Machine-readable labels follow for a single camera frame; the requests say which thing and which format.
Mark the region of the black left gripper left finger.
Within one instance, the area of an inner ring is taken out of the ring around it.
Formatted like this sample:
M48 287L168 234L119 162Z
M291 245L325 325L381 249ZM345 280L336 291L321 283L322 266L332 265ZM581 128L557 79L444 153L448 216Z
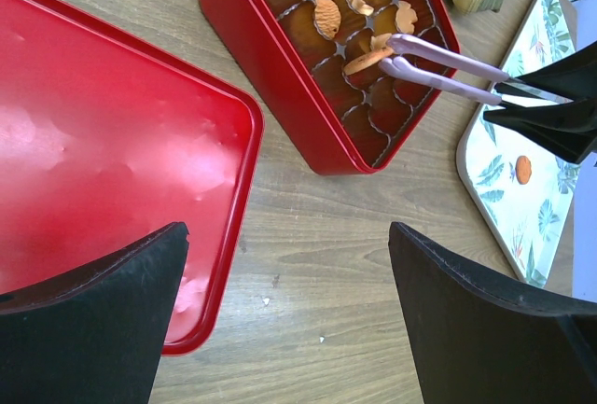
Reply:
M173 222L1 296L4 403L146 403L187 260Z

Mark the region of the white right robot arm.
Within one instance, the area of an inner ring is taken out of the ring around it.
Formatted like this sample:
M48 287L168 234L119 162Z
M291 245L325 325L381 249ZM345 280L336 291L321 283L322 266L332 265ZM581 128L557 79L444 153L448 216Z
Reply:
M560 159L580 166L574 205L572 294L596 301L596 44L496 89L512 93L521 84L560 95L567 104L507 106L484 118L517 132Z

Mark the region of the orange round cookie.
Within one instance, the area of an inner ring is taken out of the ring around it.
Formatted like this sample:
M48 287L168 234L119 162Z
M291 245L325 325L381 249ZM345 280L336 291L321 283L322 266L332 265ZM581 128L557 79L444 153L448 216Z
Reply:
M333 0L314 0L313 20L318 32L333 40L341 25L341 13Z
M519 184L526 185L532 176L532 163L527 156L521 155L515 164L515 176Z
M396 29L401 34L413 35L417 21L418 15L411 4L407 1L399 0L395 15Z

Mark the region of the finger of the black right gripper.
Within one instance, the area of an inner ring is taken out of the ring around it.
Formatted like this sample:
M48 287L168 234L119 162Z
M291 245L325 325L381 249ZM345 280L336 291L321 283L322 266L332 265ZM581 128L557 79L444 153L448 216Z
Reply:
M596 100L485 111L486 121L510 129L569 163L596 151Z
M551 101L596 98L596 43L507 81L507 93Z

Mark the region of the red cookie box with tray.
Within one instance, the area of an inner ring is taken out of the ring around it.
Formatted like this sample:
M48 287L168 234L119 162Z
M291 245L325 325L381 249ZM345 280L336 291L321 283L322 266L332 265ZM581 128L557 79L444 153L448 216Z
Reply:
M399 0L364 0L366 17L333 0L333 40L313 20L314 0L199 0L201 10L313 171L383 169L436 101L436 90L387 76L377 66L346 76L373 35L395 33ZM442 0L402 0L418 15L414 34L444 49L459 44Z

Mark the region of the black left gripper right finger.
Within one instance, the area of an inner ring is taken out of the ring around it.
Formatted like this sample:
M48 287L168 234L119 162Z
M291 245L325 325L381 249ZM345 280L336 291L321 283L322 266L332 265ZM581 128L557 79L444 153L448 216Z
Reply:
M595 303L529 286L402 222L389 252L424 402L595 402Z

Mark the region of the orange flower cookie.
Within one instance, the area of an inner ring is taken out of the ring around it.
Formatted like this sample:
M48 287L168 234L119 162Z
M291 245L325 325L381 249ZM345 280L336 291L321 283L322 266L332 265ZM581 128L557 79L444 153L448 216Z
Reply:
M343 68L343 72L346 76L352 76L378 63L382 59L392 56L394 53L394 50L387 46L374 49L347 63Z
M371 16L375 8L364 0L346 0L349 7L356 13L366 17Z
M370 49L372 51L383 49L386 47L387 41L393 35L391 33L385 33L381 35L373 35L370 38Z

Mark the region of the red box lid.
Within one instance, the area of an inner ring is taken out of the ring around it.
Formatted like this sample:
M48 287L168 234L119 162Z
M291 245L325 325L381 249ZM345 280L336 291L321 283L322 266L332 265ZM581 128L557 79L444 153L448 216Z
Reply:
M189 236L163 352L210 336L263 117L244 91L60 0L1 0L1 290L172 222Z

